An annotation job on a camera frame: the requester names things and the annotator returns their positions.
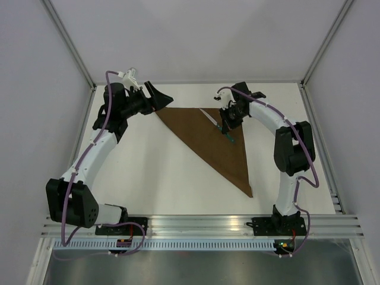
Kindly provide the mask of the green handled knife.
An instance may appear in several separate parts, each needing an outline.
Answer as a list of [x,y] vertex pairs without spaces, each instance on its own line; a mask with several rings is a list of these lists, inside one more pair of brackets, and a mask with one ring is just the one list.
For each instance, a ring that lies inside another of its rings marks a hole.
[[[219,123],[204,109],[199,108],[199,110],[202,112],[202,114],[221,132],[222,127],[219,125]],[[235,143],[235,140],[229,135],[229,134],[223,134],[231,143]]]

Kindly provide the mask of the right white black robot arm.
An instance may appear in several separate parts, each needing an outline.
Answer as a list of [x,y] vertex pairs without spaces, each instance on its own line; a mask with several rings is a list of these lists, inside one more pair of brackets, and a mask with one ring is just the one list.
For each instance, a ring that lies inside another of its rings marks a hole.
[[315,147],[309,122],[289,119],[260,92],[250,92],[245,82],[222,87],[216,93],[222,125],[226,135],[241,126],[246,117],[261,122],[274,135],[274,163],[280,172],[278,197],[269,218],[253,218],[248,226],[255,236],[306,236],[308,222],[301,216],[297,196],[300,182],[319,187],[315,170]]

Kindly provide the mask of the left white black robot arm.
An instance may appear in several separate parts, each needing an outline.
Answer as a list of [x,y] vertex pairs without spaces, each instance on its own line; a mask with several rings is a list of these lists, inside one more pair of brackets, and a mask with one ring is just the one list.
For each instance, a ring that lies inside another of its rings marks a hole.
[[123,137],[127,120],[139,113],[157,112],[174,99],[147,81],[143,87],[130,88],[112,83],[104,88],[103,100],[88,147],[59,179],[47,182],[47,202],[50,218],[55,222],[82,228],[109,224],[109,229],[116,235],[124,235],[129,230],[127,209],[99,204],[91,192],[95,178]]

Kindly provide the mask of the brown cloth napkin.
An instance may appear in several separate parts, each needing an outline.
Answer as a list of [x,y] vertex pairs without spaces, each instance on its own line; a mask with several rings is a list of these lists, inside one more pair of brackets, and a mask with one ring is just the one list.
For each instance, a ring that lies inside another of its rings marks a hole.
[[230,140],[206,117],[209,114],[221,124],[217,108],[166,107],[156,114],[209,166],[248,197],[253,197],[241,126],[228,133],[232,137]]

